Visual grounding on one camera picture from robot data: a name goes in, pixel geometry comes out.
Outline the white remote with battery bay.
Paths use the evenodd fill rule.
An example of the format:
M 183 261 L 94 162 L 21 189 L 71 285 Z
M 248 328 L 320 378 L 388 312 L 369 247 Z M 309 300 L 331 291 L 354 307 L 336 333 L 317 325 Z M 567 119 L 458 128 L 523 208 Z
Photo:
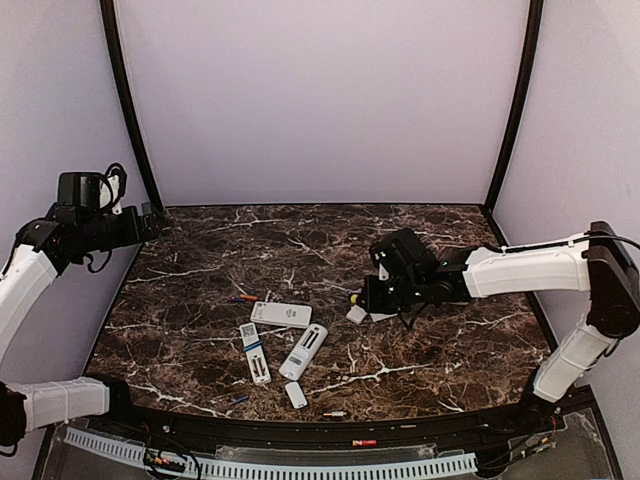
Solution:
M 328 336 L 328 330 L 319 324 L 310 324 L 278 372 L 284 378 L 298 381 Z

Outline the white slim remote battery cover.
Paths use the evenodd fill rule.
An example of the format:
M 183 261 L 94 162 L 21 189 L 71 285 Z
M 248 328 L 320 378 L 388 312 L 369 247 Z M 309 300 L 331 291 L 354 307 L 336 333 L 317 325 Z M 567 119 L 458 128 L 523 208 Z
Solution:
M 370 313 L 370 317 L 374 322 L 379 322 L 382 320 L 396 317 L 396 314 Z

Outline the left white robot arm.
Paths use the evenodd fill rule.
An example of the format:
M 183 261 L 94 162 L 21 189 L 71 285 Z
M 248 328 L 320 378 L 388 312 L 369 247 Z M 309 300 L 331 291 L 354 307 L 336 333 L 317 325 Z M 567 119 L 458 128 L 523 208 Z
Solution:
M 1 270 L 1 352 L 16 335 L 41 297 L 71 265 L 98 274 L 95 256 L 158 238 L 159 213 L 150 203 L 124 207 L 127 174 L 119 163 L 105 172 L 64 172 L 48 212 L 16 233 Z M 1 385 L 1 447 L 14 455 L 31 431 L 73 419 L 101 416 L 120 436 L 141 427 L 123 380 L 94 374 L 65 381 L 9 382 Z

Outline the wide white remote control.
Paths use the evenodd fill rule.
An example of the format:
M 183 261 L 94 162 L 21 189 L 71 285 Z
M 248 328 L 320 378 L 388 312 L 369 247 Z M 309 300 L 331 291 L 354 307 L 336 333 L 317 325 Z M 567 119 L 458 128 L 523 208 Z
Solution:
M 256 302 L 250 320 L 277 327 L 306 329 L 311 323 L 312 307 L 278 302 Z

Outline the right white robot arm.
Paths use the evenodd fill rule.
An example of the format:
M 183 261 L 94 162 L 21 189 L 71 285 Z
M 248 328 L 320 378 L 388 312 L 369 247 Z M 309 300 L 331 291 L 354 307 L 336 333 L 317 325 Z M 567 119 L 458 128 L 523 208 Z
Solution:
M 582 296 L 574 327 L 532 375 L 528 396 L 510 413 L 521 434 L 534 432 L 569 388 L 639 328 L 638 242 L 604 221 L 569 237 L 517 246 L 468 246 L 437 253 L 404 228 L 372 244 L 374 273 L 354 305 L 370 315 L 404 316 L 414 306 L 469 303 L 507 294 L 538 299 Z

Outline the blue AAA battery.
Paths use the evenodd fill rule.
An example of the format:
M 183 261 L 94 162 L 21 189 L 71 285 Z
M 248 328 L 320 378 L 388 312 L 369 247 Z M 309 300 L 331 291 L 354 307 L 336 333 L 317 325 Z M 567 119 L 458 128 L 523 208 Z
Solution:
M 250 398 L 249 395 L 242 395 L 242 396 L 240 396 L 238 398 L 232 399 L 229 402 L 229 405 L 236 405 L 236 404 L 239 404 L 239 403 L 243 403 L 243 402 L 249 400 L 249 398 Z

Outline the slim white QR-code remote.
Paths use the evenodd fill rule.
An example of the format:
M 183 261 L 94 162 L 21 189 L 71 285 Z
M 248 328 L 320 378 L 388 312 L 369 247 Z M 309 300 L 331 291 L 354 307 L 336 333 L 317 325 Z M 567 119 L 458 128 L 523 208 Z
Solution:
M 241 340 L 244 346 L 261 341 L 254 323 L 246 323 L 239 326 Z M 251 377 L 256 385 L 264 385 L 271 382 L 271 374 L 266 361 L 266 356 L 262 345 L 251 351 L 245 352 L 245 356 L 250 369 Z

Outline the white wide remote battery cover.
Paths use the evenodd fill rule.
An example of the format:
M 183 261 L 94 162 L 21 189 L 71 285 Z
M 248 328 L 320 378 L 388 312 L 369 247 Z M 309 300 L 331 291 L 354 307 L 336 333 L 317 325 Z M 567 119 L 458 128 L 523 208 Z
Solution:
M 353 305 L 348 311 L 346 318 L 354 324 L 361 324 L 367 317 L 368 312 L 358 305 Z

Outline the blue batteries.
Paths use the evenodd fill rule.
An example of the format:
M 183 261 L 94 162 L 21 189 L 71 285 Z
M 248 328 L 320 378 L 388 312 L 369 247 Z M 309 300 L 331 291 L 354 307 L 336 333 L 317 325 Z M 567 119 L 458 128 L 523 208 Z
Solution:
M 255 343 L 250 344 L 250 345 L 244 346 L 244 351 L 245 352 L 251 351 L 251 350 L 253 350 L 255 348 L 260 347 L 261 345 L 262 345 L 262 341 L 257 341 Z

